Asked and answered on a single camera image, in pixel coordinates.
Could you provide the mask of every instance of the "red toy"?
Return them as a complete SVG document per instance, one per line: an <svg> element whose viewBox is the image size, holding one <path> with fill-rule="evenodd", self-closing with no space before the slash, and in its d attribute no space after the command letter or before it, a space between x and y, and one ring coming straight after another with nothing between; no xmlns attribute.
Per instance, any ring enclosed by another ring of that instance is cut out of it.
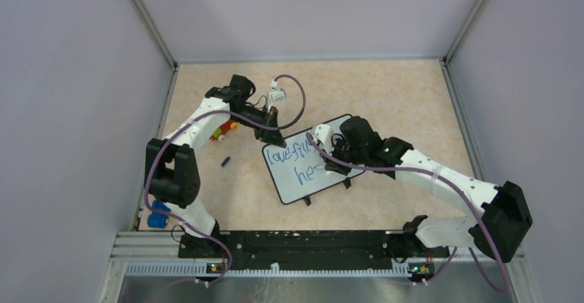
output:
<svg viewBox="0 0 584 303"><path fill-rule="evenodd" d="M215 132L213 132L213 135L211 136L211 138L209 138L209 140L223 141L223 140L225 140L225 134L230 129L236 129L236 128L237 128L237 123L230 119L227 122L223 123L223 125L219 126L219 128L216 129Z"/></svg>

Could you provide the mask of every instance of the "wooden table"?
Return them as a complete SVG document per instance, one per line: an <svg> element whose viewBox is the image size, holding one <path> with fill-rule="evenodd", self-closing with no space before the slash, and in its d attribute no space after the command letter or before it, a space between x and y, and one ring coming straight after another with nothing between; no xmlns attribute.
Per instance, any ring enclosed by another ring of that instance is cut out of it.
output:
<svg viewBox="0 0 584 303"><path fill-rule="evenodd" d="M382 138L397 136L442 164L472 175L460 128L437 60L331 61L181 65L164 135L190 116L213 86L229 84L231 75L253 81L255 102L279 74L291 74L306 91L306 111L284 136L349 113L366 118ZM279 124L291 121L302 98L294 82L279 86L288 98L276 104ZM226 230L401 229L417 215L462 216L427 191L387 176L365 173L350 189L343 185L283 205L262 158L253 130L242 125L225 141L209 141L196 156L200 198ZM231 160L226 167L221 162ZM149 212L146 210L140 229Z"/></svg>

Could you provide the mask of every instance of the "whiteboard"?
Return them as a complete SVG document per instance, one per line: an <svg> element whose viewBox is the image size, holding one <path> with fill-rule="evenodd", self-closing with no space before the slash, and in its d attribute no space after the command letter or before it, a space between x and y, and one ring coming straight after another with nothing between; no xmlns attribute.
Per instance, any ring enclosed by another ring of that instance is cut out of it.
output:
<svg viewBox="0 0 584 303"><path fill-rule="evenodd" d="M326 124L340 134L340 125L350 117L351 115L345 114ZM286 137L286 148L265 145L262 149L275 189L285 205L339 184L347 178L336 172L326 174L324 161L306 138L306 133L310 130ZM363 172L353 169L348 177L352 178Z"/></svg>

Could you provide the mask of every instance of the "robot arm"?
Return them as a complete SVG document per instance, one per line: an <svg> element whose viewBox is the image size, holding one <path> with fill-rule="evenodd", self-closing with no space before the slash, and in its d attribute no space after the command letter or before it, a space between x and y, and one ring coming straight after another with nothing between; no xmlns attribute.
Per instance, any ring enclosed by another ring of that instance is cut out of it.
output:
<svg viewBox="0 0 584 303"><path fill-rule="evenodd" d="M241 118L229 114L212 114L194 122L200 115L222 110L242 115L256 123L270 127L278 126L278 109L270 106L255 108L247 99L255 92L255 85L243 76L233 75L229 86L213 87L206 94L197 110L180 127L167 135L164 140L153 138L146 147L146 176L165 142L178 130L190 125L164 151L161 161L156 166L150 185L150 194L164 202L174 214L185 222L191 223L201 232L209 235L216 226L215 219L197 199L200 189L200 176L195 155L202 149L213 132L223 123L232 119L245 126L253 127L255 138L265 143L286 147L280 130L265 130L252 126ZM174 168L167 163L174 161ZM198 234L187 230L189 234Z"/></svg>
<svg viewBox="0 0 584 303"><path fill-rule="evenodd" d="M503 262L509 262L523 237L531 227L531 215L521 188L512 182L502 187L471 178L449 169L423 155L411 144L395 138L381 139L367 120L352 117L340 126L342 135L333 134L328 125L315 127L313 136L334 158L346 163L367 167L416 167L434 173L434 176L412 171L378 172L427 189L467 216L458 218L429 218L417 216L404 225L404 232L415 233L428 248L478 248L494 258L483 232L468 205L450 186L437 180L444 177L458 186L471 201L487 226ZM325 170L347 175L348 167L324 159Z"/></svg>

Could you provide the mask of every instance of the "black base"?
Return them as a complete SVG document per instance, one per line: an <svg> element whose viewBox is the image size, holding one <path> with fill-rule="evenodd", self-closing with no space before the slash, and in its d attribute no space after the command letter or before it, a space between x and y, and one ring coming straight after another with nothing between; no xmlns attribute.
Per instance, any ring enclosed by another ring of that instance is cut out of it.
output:
<svg viewBox="0 0 584 303"><path fill-rule="evenodd" d="M386 231L219 232L216 227L212 236L233 254L232 270L270 269L275 262L281 270L379 270L391 269L395 258L428 254L415 235ZM180 243L179 258L222 258L224 254L214 242L188 234ZM449 256L447 248L431 250L436 258Z"/></svg>

